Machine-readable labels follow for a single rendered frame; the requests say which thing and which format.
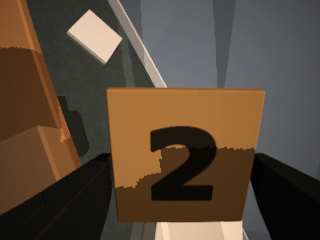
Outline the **pale peach flat square tile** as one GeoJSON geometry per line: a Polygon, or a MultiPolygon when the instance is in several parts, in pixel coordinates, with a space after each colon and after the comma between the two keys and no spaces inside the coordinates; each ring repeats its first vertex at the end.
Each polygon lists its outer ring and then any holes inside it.
{"type": "Polygon", "coordinates": [[[112,31],[100,17],[96,17],[91,9],[88,9],[80,20],[68,29],[67,35],[79,41],[81,47],[91,52],[103,64],[107,63],[109,56],[121,41],[121,37],[112,31]]]}

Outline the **beige flat box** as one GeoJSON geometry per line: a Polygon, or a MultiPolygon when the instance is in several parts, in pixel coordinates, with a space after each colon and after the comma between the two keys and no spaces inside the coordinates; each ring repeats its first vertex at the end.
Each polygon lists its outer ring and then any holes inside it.
{"type": "Polygon", "coordinates": [[[243,240],[243,220],[145,223],[143,240],[243,240]]]}

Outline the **brown square tile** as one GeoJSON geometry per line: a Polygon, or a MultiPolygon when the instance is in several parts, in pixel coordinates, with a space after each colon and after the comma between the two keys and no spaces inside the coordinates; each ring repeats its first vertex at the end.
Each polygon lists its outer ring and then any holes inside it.
{"type": "Polygon", "coordinates": [[[108,88],[117,223],[241,221],[265,92],[108,88]]]}

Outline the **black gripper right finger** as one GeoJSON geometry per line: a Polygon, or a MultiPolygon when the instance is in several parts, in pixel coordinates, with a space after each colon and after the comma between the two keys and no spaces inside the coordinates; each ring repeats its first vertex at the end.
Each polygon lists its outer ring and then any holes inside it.
{"type": "Polygon", "coordinates": [[[272,240],[320,240],[320,181],[263,152],[251,185],[272,240]]]}

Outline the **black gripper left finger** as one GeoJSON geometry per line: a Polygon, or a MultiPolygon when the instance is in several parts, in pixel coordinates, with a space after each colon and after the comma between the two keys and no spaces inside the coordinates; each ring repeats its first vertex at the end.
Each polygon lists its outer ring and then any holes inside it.
{"type": "Polygon", "coordinates": [[[113,185],[111,153],[101,153],[0,215],[0,240],[100,240],[113,185]]]}

